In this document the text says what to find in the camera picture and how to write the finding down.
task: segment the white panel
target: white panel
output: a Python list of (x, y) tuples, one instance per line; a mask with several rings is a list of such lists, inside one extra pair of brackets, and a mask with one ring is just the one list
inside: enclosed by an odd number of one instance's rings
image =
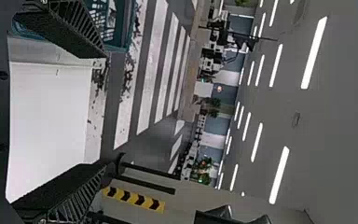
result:
[(187, 36), (185, 52), (184, 52), (183, 61), (182, 61), (182, 68), (180, 70), (181, 74), (180, 74), (180, 78), (179, 78), (178, 92), (176, 94), (176, 102), (175, 102), (175, 109), (174, 110), (179, 109), (180, 97), (182, 95), (183, 79), (185, 78), (185, 74), (186, 74), (187, 56), (188, 56), (188, 48), (189, 47), (190, 47), (190, 36)]
[(224, 135), (204, 132), (200, 144), (207, 147), (224, 149), (225, 142), (226, 137)]
[(153, 30), (150, 40), (147, 67), (145, 71), (145, 84), (142, 92), (141, 109), (138, 119), (137, 134), (149, 127), (150, 112), (153, 102), (153, 93), (156, 84), (159, 52), (164, 35), (165, 17), (167, 16), (168, 4), (165, 0), (158, 0), (153, 20)]
[(179, 22), (178, 18), (173, 13), (171, 19), (171, 25), (170, 25), (170, 33), (168, 36), (167, 50), (165, 51), (165, 59), (164, 59), (164, 67), (162, 70), (161, 84), (159, 86), (159, 95), (158, 95), (155, 123), (162, 120), (162, 114), (164, 112), (165, 97), (167, 96), (168, 81), (171, 73), (173, 49), (175, 47), (178, 22)]
[(84, 161), (91, 69), (12, 63), (10, 71), (13, 202)]
[(194, 88), (194, 94), (199, 97), (211, 97), (213, 91), (213, 83), (209, 82), (196, 82), (196, 87)]
[(241, 73), (220, 70), (219, 73), (217, 73), (215, 76), (216, 78), (213, 80), (214, 83), (222, 83), (228, 86), (237, 87), (240, 82)]
[(175, 127), (175, 135), (177, 135), (185, 126), (185, 121), (184, 120), (177, 120), (176, 121), (176, 127)]
[(177, 87), (176, 85), (177, 85), (178, 76), (179, 76), (179, 68), (180, 68), (180, 62), (182, 59), (183, 43), (185, 42), (185, 36), (186, 36), (186, 30), (182, 26), (181, 31), (180, 31), (180, 36), (179, 36), (178, 50), (176, 53), (175, 67), (173, 69), (170, 98), (168, 100), (167, 116), (169, 116), (172, 113), (173, 100), (175, 98), (175, 90)]
[(182, 138), (183, 135), (181, 134), (178, 139), (176, 139), (175, 144), (173, 144), (172, 149), (171, 149), (171, 158), (170, 160), (172, 160), (173, 156), (176, 154), (176, 152), (178, 151), (180, 145), (182, 144)]
[(130, 45), (130, 52), (126, 57), (131, 57), (133, 64), (126, 63), (125, 70), (131, 71), (132, 81), (129, 83), (129, 91), (124, 92), (124, 95), (121, 97), (122, 102), (118, 107), (117, 114), (117, 127), (115, 135), (115, 145), (114, 149), (122, 146), (127, 143), (129, 140), (130, 125), (131, 125), (131, 115), (132, 115), (132, 105), (133, 105), (133, 96), (136, 89), (136, 78), (138, 77), (138, 66), (139, 66), (139, 57), (141, 54), (143, 33), (145, 28), (145, 16), (147, 10), (147, 0), (137, 0), (137, 4), (140, 6), (140, 11), (138, 13), (138, 31), (139, 35), (132, 37), (132, 44)]

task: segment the fluorescent light strip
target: fluorescent light strip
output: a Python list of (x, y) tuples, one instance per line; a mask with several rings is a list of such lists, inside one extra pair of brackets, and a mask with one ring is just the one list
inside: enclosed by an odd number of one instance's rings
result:
[(269, 27), (271, 27), (272, 24), (274, 24), (275, 13), (277, 12), (278, 2), (279, 2), (279, 0), (275, 0), (275, 2), (274, 2), (274, 7), (272, 8), (271, 18), (269, 19)]
[(289, 158), (290, 149), (284, 147), (279, 161), (277, 174), (275, 175), (274, 183), (272, 185), (271, 193), (269, 195), (269, 203), (275, 204), (277, 201), (278, 191), (281, 186), (284, 168), (286, 167), (287, 159)]
[(222, 173), (220, 175), (220, 179), (219, 179), (219, 185), (217, 186), (217, 189), (221, 189), (222, 188), (222, 182), (223, 182), (223, 176), (225, 175), (225, 173)]
[(243, 110), (245, 109), (245, 106), (241, 107), (241, 113), (240, 113), (240, 119), (238, 120), (238, 125), (237, 125), (237, 129), (240, 128), (241, 126), (241, 122), (242, 122), (242, 117), (243, 117)]
[(222, 169), (223, 169), (223, 159), (220, 161), (220, 166), (219, 166), (219, 175), (222, 174)]
[(170, 72), (171, 72), (172, 58), (173, 58), (173, 49), (175, 47), (178, 23), (179, 23), (179, 20), (173, 13), (172, 19), (171, 19), (171, 25), (170, 25), (170, 32), (169, 32), (169, 36), (168, 36), (167, 48), (165, 51), (164, 66), (163, 66), (162, 74), (161, 74), (162, 78), (161, 78), (161, 83), (159, 86), (159, 95), (158, 95), (155, 123), (162, 120), (163, 113), (164, 113), (165, 98), (167, 97), (168, 82), (170, 79)]
[(283, 44), (280, 44), (277, 51), (277, 56), (275, 58), (274, 68), (272, 69), (271, 79), (269, 80), (269, 86), (272, 88), (274, 86), (275, 77), (277, 75), (279, 61), (281, 60)]
[(229, 191), (234, 190), (235, 179), (237, 178), (237, 172), (238, 172), (238, 164), (235, 165), (234, 174), (232, 175), (231, 184), (229, 186)]
[(257, 34), (257, 26), (255, 26), (255, 29), (254, 29), (254, 36)]
[(251, 120), (251, 117), (252, 117), (252, 113), (249, 112), (248, 117), (246, 118), (245, 128), (243, 129), (243, 136), (242, 136), (242, 141), (243, 142), (246, 140), (246, 134), (248, 133), (249, 122)]
[(316, 57), (318, 56), (319, 47), (321, 46), (322, 37), (324, 36), (324, 28), (327, 24), (327, 17), (319, 20), (316, 27), (315, 36), (313, 37), (312, 46), (310, 47), (310, 56), (308, 57), (307, 66), (304, 71), (304, 76), (301, 82), (301, 89), (306, 90), (310, 85), (310, 76), (312, 75), (313, 66), (315, 65)]
[(258, 125), (257, 136), (255, 137), (255, 145), (252, 151), (251, 162), (255, 162), (255, 154), (257, 153), (258, 144), (260, 142), (261, 133), (263, 132), (263, 123)]
[(265, 55), (263, 54), (261, 56), (260, 65), (258, 65), (257, 77), (255, 78), (255, 86), (258, 86), (258, 82), (260, 81), (261, 71), (263, 70), (263, 65), (264, 65), (264, 59), (265, 59)]
[(186, 30), (185, 27), (181, 27), (180, 35), (179, 35), (179, 43), (178, 43), (178, 50), (176, 53), (176, 61), (175, 61), (175, 67), (173, 68), (173, 76), (172, 76), (172, 84), (171, 84), (171, 90), (170, 90), (170, 97), (168, 100), (168, 108), (167, 108), (167, 116), (169, 116), (172, 113), (173, 110), (173, 99), (175, 98), (175, 90), (176, 85), (179, 77), (179, 70), (180, 70), (180, 61), (182, 59), (182, 49), (185, 42), (186, 37)]
[(240, 81), (238, 82), (238, 85), (240, 86), (242, 83), (242, 78), (243, 78), (243, 70), (244, 68), (241, 69), (241, 75), (240, 75)]
[(237, 102), (237, 108), (235, 109), (235, 115), (234, 115), (234, 121), (237, 120), (238, 111), (240, 110), (240, 103), (241, 102)]
[(254, 68), (255, 68), (255, 61), (252, 61), (251, 70), (250, 70), (249, 76), (248, 76), (248, 86), (251, 85), (252, 74), (253, 74)]
[(140, 106), (137, 134), (149, 127), (150, 113), (153, 102), (153, 94), (156, 85), (159, 52), (162, 37), (164, 35), (165, 18), (168, 4), (165, 0), (158, 0), (154, 13), (150, 50), (148, 52), (147, 67), (145, 70), (145, 83), (142, 89), (142, 102)]
[(228, 140), (226, 155), (228, 155), (229, 149), (231, 148), (231, 140), (232, 140), (232, 136), (230, 136), (230, 137), (229, 137), (229, 140)]
[(260, 30), (258, 31), (258, 37), (261, 37), (263, 34), (264, 22), (266, 21), (266, 13), (263, 13), (263, 17), (261, 18)]
[(131, 72), (132, 74), (132, 82), (131, 88), (128, 93), (124, 93), (124, 97), (122, 97), (122, 102), (118, 105), (118, 113), (117, 113), (117, 126), (115, 133), (115, 145), (113, 149), (116, 149), (123, 144), (127, 143), (130, 135), (130, 125), (131, 125), (131, 115), (132, 115), (132, 106), (133, 106), (133, 98), (135, 95), (135, 86), (136, 79), (138, 77), (138, 67), (139, 67), (139, 58), (141, 54), (141, 48), (144, 38), (144, 28), (145, 28), (145, 18), (146, 18), (146, 10), (147, 10), (147, 0), (143, 1), (142, 7), (139, 9), (139, 26), (138, 31), (140, 33), (139, 36), (132, 37), (132, 45), (130, 45), (130, 52), (134, 52), (134, 61), (136, 63), (133, 67), (125, 67), (126, 72)]
[(227, 145), (227, 143), (228, 143), (228, 138), (229, 138), (229, 132), (231, 131), (231, 129), (228, 129), (228, 131), (227, 131), (227, 136), (226, 136), (226, 145)]

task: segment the wall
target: wall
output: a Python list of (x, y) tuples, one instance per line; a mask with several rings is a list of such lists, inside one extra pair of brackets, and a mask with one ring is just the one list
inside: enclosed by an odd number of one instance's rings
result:
[(172, 196), (113, 180), (111, 183), (113, 187), (142, 193), (166, 203), (164, 214), (159, 214), (103, 197), (103, 210), (108, 216), (132, 224), (193, 224), (196, 210), (207, 211), (224, 204), (230, 204), (233, 217), (243, 222), (268, 214), (273, 224), (310, 224), (302, 212), (273, 206), (256, 198), (241, 197), (236, 193), (213, 189), (198, 183), (175, 181), (132, 170), (127, 170), (126, 175), (176, 188), (176, 194)]

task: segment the floor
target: floor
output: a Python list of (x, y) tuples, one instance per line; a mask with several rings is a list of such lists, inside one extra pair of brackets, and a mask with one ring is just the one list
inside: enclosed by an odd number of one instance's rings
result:
[(191, 132), (186, 124), (175, 134), (197, 1), (137, 3), (130, 52), (111, 55), (101, 158), (127, 152), (135, 163), (167, 172), (175, 143), (189, 141)]
[[(264, 0), (255, 15), (257, 35), (264, 13), (262, 36), (279, 40), (262, 40), (245, 62), (237, 98), (244, 113), (231, 122), (222, 189), (269, 201), (283, 148), (288, 147), (276, 204), (306, 209), (315, 223), (358, 223), (358, 2)], [(304, 89), (315, 31), (326, 16), (310, 84)], [(282, 57), (270, 86), (280, 44)]]

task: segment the hole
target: hole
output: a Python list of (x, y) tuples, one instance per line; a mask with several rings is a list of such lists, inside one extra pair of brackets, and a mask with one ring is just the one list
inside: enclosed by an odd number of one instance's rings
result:
[(263, 64), (264, 64), (264, 59), (265, 58), (266, 57), (263, 54), (263, 56), (261, 56), (260, 65), (258, 65), (257, 77), (255, 78), (255, 85), (256, 86), (258, 86), (258, 82), (260, 81), (261, 71), (263, 70)]
[(238, 164), (235, 165), (234, 174), (232, 175), (232, 179), (231, 179), (231, 185), (229, 186), (229, 191), (234, 190), (235, 179), (237, 179), (237, 172), (238, 172)]
[(269, 27), (271, 27), (272, 24), (274, 24), (275, 13), (277, 12), (278, 2), (279, 2), (279, 0), (275, 0), (275, 2), (274, 2), (274, 7), (272, 8), (271, 18), (269, 19)]
[(8, 151), (8, 146), (7, 144), (3, 143), (0, 145), (0, 152), (5, 152)]
[(271, 79), (269, 80), (269, 86), (270, 86), (271, 88), (274, 86), (274, 82), (275, 82), (275, 77), (276, 77), (276, 75), (277, 75), (277, 70), (278, 70), (279, 61), (280, 61), (280, 59), (281, 59), (282, 48), (283, 48), (283, 45), (280, 44), (280, 46), (278, 47), (278, 51), (277, 51), (277, 57), (275, 58), (274, 68), (272, 69)]
[(284, 168), (286, 167), (287, 158), (289, 157), (290, 149), (288, 147), (283, 148), (281, 160), (279, 161), (277, 174), (275, 175), (274, 183), (272, 185), (271, 193), (269, 195), (269, 203), (275, 204), (277, 201), (278, 191), (281, 186)]
[(261, 137), (261, 133), (263, 132), (263, 123), (260, 123), (258, 125), (258, 131), (257, 131), (257, 136), (255, 137), (255, 145), (254, 145), (254, 149), (252, 151), (252, 157), (251, 157), (251, 161), (254, 162), (255, 161), (255, 154), (257, 153), (257, 148), (258, 148), (258, 144), (260, 142), (260, 137)]
[(253, 74), (254, 68), (255, 68), (255, 61), (252, 61), (251, 70), (250, 70), (249, 76), (248, 76), (248, 86), (251, 85), (252, 74)]
[(327, 24), (327, 17), (319, 20), (316, 27), (315, 36), (313, 37), (312, 46), (310, 47), (310, 56), (308, 57), (307, 66), (304, 71), (304, 76), (301, 82), (301, 89), (306, 90), (310, 85), (310, 76), (312, 75), (313, 66), (318, 56), (319, 47), (321, 46), (322, 37), (324, 36), (324, 28)]
[(8, 73), (5, 71), (0, 71), (0, 78), (1, 80), (7, 80), (8, 79)]

